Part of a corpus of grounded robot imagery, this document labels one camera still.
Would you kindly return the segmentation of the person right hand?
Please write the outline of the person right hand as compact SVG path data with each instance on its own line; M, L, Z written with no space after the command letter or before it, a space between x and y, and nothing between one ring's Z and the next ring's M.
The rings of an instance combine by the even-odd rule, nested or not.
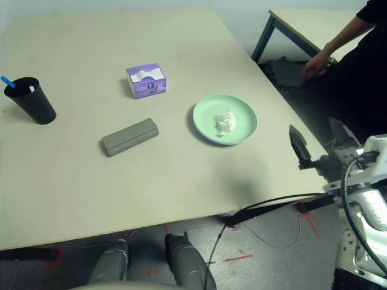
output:
M327 66L330 61L330 56L331 53L326 49L323 49L309 60L301 72L302 81L306 82L318 75Z

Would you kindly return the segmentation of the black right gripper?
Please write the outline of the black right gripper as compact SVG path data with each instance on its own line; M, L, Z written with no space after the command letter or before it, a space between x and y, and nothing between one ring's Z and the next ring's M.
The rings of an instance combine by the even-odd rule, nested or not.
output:
M338 119L329 118L330 128L339 147L331 148L328 155L312 161L303 135L293 126L289 127L291 147L299 160L299 169L316 169L328 183L341 179L343 169L353 158L358 157L361 144L349 127Z

